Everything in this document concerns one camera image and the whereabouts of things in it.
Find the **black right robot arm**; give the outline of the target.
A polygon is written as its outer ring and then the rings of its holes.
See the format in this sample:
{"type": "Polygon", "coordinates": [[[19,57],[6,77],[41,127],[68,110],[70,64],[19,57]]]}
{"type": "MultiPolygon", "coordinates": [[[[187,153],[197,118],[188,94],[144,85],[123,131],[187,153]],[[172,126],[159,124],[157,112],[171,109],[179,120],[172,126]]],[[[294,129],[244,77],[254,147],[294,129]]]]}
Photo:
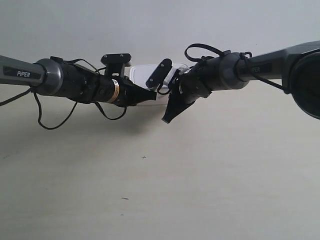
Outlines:
{"type": "Polygon", "coordinates": [[[214,91],[241,90],[260,81],[291,95],[307,115],[320,118],[320,42],[310,41],[254,56],[194,43],[216,56],[185,57],[194,63],[169,83],[169,97],[162,121],[170,123],[199,98],[214,91]]]}

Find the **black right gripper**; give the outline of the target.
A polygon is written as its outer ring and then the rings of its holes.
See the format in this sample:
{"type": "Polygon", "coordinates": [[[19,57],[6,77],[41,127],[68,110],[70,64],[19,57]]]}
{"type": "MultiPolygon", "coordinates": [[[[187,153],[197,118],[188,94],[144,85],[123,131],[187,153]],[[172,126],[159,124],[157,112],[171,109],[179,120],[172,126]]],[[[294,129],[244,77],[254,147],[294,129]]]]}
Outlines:
{"type": "Polygon", "coordinates": [[[166,124],[169,124],[175,117],[192,106],[196,101],[193,99],[191,87],[192,77],[182,74],[175,77],[169,84],[170,94],[163,117],[166,124]]]}

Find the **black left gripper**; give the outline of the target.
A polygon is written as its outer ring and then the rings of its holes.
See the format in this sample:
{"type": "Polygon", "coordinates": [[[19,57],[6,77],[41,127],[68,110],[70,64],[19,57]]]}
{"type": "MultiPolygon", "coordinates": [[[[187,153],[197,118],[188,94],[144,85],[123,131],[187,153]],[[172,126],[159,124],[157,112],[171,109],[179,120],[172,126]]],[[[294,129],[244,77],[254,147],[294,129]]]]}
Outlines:
{"type": "Polygon", "coordinates": [[[98,101],[113,104],[118,107],[133,107],[146,101],[155,101],[157,93],[133,86],[133,95],[128,84],[119,76],[100,76],[98,79],[98,101]]]}

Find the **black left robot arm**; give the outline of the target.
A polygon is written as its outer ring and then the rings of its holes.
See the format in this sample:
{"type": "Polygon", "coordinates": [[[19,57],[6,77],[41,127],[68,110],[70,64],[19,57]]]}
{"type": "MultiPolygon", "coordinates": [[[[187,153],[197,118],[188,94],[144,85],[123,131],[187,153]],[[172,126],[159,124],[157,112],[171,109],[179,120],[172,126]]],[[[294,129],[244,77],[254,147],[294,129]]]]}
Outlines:
{"type": "Polygon", "coordinates": [[[134,84],[125,75],[131,59],[129,53],[105,54],[100,61],[106,69],[100,74],[79,65],[77,59],[52,56],[29,63],[1,56],[0,82],[29,86],[39,95],[67,98],[82,104],[99,102],[133,107],[156,100],[156,92],[134,84]]]}

